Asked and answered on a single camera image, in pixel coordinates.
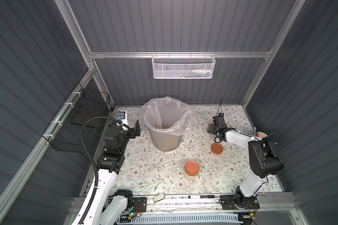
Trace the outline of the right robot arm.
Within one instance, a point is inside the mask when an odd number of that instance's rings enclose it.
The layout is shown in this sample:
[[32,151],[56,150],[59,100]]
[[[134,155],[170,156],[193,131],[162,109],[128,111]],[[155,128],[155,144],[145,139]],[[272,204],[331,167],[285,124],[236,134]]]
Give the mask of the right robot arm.
[[268,178],[284,168],[282,160],[275,152],[276,142],[269,137],[253,137],[228,127],[223,113],[213,117],[207,132],[215,135],[216,144],[231,142],[248,151],[250,172],[247,178],[237,186],[232,199],[219,201],[222,206],[232,203],[238,209],[247,209],[251,202],[255,202],[256,193],[263,184],[268,182]]

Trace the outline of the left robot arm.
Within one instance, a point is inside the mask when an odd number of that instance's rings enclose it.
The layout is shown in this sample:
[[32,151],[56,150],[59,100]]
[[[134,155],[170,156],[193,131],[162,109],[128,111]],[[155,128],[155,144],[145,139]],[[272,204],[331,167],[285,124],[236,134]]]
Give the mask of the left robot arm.
[[120,215],[133,207],[132,191],[126,189],[116,191],[108,207],[104,204],[125,160],[128,141],[140,136],[140,124],[136,122],[131,128],[123,120],[107,119],[111,123],[104,133],[105,150],[98,160],[93,159],[85,143],[85,124],[80,131],[82,145],[94,170],[94,181],[74,225],[115,225]]

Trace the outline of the oatmeal jar orange lid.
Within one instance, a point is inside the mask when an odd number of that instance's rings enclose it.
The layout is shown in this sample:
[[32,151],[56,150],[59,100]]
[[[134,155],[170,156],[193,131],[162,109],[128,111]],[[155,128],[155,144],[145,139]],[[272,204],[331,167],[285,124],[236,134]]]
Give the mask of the oatmeal jar orange lid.
[[193,181],[198,177],[200,165],[196,161],[188,161],[185,165],[185,178]]

